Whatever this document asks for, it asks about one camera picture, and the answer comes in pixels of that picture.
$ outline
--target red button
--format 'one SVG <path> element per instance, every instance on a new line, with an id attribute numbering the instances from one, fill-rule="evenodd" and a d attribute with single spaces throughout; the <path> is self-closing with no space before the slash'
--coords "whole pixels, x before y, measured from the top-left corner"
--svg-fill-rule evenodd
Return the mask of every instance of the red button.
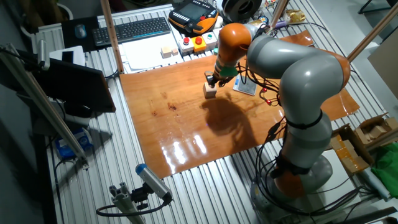
<path id="1" fill-rule="evenodd" d="M 197 38 L 195 39 L 195 43 L 196 43 L 196 44 L 201 44 L 201 41 L 202 41 L 201 37 L 197 37 Z"/>
<path id="2" fill-rule="evenodd" d="M 188 37 L 184 38 L 184 44 L 189 44 L 189 38 Z"/>

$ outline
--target emergency stop button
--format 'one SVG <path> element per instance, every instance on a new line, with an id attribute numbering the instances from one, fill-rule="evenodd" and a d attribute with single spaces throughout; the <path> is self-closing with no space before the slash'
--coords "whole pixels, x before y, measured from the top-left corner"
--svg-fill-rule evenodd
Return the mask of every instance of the emergency stop button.
<path id="1" fill-rule="evenodd" d="M 197 37 L 197 38 L 195 39 L 195 43 L 196 43 L 196 44 L 200 45 L 201 42 L 202 42 L 202 38 L 201 38 L 201 37 Z"/>

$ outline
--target cardboard box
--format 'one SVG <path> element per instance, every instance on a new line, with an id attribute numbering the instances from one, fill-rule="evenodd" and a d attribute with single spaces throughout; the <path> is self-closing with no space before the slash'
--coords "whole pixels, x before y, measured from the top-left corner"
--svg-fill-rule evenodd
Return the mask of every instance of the cardboard box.
<path id="1" fill-rule="evenodd" d="M 386 114 L 367 119 L 355 129 L 355 134 L 369 152 L 379 146 L 398 141 L 398 122 L 395 118 L 383 119 Z"/>
<path id="2" fill-rule="evenodd" d="M 333 131 L 330 146 L 336 151 L 348 175 L 353 175 L 374 163 L 374 159 L 349 124 Z"/>

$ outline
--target black keyboard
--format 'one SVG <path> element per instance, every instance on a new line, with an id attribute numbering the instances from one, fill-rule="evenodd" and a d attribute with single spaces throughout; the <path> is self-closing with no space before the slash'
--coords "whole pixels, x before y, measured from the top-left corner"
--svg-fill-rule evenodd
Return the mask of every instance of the black keyboard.
<path id="1" fill-rule="evenodd" d="M 114 29 L 119 43 L 170 33 L 170 27 L 164 17 L 116 25 Z M 107 27 L 93 29 L 93 36 L 97 47 L 111 45 Z"/>

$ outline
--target copper pole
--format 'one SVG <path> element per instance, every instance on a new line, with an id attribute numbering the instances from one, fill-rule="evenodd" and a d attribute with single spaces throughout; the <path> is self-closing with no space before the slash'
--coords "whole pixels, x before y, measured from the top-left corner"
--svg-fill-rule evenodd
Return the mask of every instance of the copper pole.
<path id="1" fill-rule="evenodd" d="M 398 14 L 398 4 L 395 4 L 388 14 L 373 28 L 373 30 L 356 46 L 347 57 L 352 62 L 368 44 L 388 25 L 388 23 Z"/>
<path id="2" fill-rule="evenodd" d="M 120 56 L 120 51 L 119 51 L 118 38 L 116 37 L 116 31 L 113 26 L 112 13 L 108 0 L 101 0 L 101 6 L 102 6 L 102 12 L 104 13 L 105 17 L 106 27 L 108 28 L 108 34 L 109 34 L 109 39 L 111 40 L 113 54 L 116 59 L 116 65 L 118 66 L 119 73 L 123 73 L 124 70 L 123 70 L 122 58 Z"/>
<path id="3" fill-rule="evenodd" d="M 281 17 L 282 13 L 286 9 L 289 0 L 279 0 L 276 9 L 274 10 L 274 14 L 272 15 L 272 19 L 270 22 L 271 30 L 275 28 L 276 23 L 278 22 L 279 18 Z"/>

